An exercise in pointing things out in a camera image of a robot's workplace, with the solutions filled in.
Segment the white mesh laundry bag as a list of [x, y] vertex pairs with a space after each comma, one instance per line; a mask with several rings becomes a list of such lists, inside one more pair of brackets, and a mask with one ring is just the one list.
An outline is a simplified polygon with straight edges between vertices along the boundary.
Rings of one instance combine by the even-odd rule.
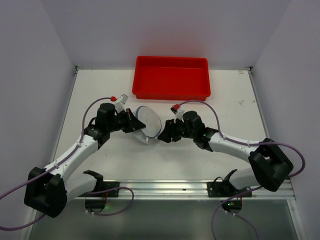
[[145, 124], [145, 128], [134, 131], [133, 136], [143, 144], [152, 144], [162, 130], [160, 117], [154, 110], [144, 105], [139, 106], [133, 114], [140, 122]]

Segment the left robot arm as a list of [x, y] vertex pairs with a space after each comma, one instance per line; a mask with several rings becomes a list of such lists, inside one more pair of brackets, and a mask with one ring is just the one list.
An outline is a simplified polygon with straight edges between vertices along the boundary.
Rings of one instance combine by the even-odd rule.
[[69, 201], [78, 196], [105, 197], [108, 189], [101, 174], [86, 170], [76, 181], [70, 180], [71, 175], [110, 139], [111, 133], [122, 131], [128, 134], [146, 126], [131, 109], [117, 110], [115, 104], [102, 103], [70, 149], [47, 166], [34, 167], [29, 172], [24, 204], [55, 218]]

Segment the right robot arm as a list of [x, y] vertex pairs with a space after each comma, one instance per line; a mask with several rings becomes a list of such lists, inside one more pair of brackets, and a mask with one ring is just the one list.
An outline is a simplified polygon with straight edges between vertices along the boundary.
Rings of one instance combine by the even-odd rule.
[[187, 111], [181, 119], [169, 119], [158, 140], [165, 143], [191, 139], [202, 150], [223, 153], [247, 162], [250, 167], [232, 170], [223, 183], [233, 191], [261, 186], [276, 192], [289, 177], [294, 166], [285, 153], [265, 138], [262, 142], [241, 145], [220, 136], [218, 130], [205, 126], [195, 111]]

